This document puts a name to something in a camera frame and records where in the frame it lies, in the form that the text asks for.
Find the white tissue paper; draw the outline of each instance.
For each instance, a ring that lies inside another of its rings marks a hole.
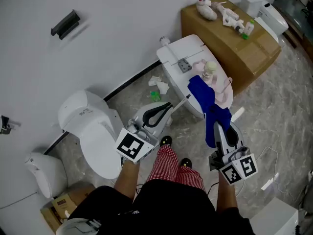
[[[165,95],[167,93],[168,89],[170,88],[168,86],[168,84],[164,83],[164,82],[157,82],[156,85],[157,85],[158,89],[160,90],[161,95]]]
[[[157,85],[157,82],[162,82],[162,79],[159,76],[152,76],[149,80],[149,86]]]

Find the plaid pajama pants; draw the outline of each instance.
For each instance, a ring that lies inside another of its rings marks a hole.
[[[200,188],[205,191],[200,174],[185,166],[178,165],[175,151],[168,145],[163,145],[157,152],[157,158],[147,181],[162,179]]]

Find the blue cloth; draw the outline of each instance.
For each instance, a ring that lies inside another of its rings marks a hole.
[[[198,75],[189,80],[188,89],[199,102],[203,113],[205,113],[205,141],[208,146],[215,148],[214,123],[217,121],[226,132],[230,125],[231,113],[228,108],[222,109],[214,103],[214,90],[208,87]]]

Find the black bracket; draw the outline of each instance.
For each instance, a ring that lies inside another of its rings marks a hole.
[[[65,38],[74,28],[79,25],[80,17],[76,14],[75,10],[64,17],[53,29],[51,29],[51,35],[59,35],[62,40]]]
[[[12,130],[9,124],[9,118],[5,116],[1,116],[1,119],[2,119],[2,127],[0,130],[0,134],[9,135]]]

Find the brown cardboard box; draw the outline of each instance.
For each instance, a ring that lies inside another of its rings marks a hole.
[[[237,13],[245,24],[252,19],[228,0],[224,8]],[[227,76],[233,78],[234,95],[259,77],[278,57],[281,48],[272,36],[257,22],[248,40],[244,40],[232,27],[223,26],[220,13],[215,21],[203,18],[196,5],[181,10],[182,36],[198,35],[221,64]]]
[[[60,227],[60,217],[57,214],[54,207],[45,207],[40,210],[41,214],[44,216],[45,221],[51,230],[56,233],[57,229]]]
[[[52,204],[61,218],[67,218],[65,211],[72,214],[76,207],[91,193],[95,187],[89,185],[75,189],[52,201]]]

